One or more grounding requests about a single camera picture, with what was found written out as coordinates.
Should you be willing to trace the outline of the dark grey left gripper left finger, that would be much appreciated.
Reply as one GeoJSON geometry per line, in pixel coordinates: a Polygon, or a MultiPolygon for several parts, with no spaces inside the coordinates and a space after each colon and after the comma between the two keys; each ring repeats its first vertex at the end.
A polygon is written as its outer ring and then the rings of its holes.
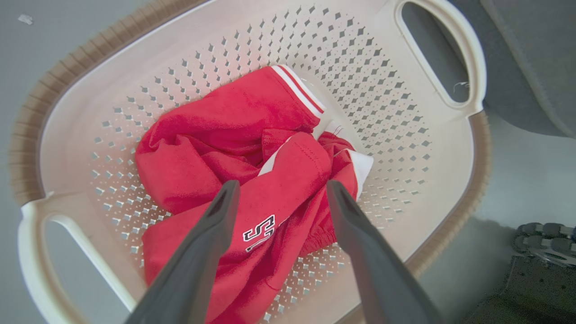
{"type": "Polygon", "coordinates": [[[220,257],[239,207],[237,180],[226,182],[153,281],[128,324],[203,324],[220,257]]]}

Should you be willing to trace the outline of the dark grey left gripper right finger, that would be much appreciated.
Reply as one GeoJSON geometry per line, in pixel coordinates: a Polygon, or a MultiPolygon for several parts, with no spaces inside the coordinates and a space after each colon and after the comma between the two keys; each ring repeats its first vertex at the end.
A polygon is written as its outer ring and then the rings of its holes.
{"type": "Polygon", "coordinates": [[[337,180],[327,183],[337,243],[351,258],[368,324],[442,324],[425,291],[354,198],[337,180]]]}

